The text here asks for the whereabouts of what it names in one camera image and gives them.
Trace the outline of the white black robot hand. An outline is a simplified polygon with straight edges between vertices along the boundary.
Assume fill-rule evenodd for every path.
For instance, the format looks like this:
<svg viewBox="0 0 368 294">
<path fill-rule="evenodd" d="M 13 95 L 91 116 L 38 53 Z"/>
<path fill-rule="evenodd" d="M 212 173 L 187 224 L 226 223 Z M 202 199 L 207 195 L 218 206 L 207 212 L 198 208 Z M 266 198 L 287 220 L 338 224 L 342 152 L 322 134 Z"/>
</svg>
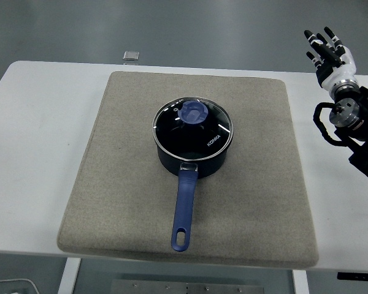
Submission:
<svg viewBox="0 0 368 294">
<path fill-rule="evenodd" d="M 316 52 L 308 51 L 306 55 L 315 66 L 318 84 L 334 98 L 337 89 L 342 86 L 359 88 L 355 78 L 356 65 L 351 51 L 334 32 L 329 27 L 325 27 L 324 31 L 328 39 L 320 33 L 304 31 L 305 38 Z"/>
</svg>

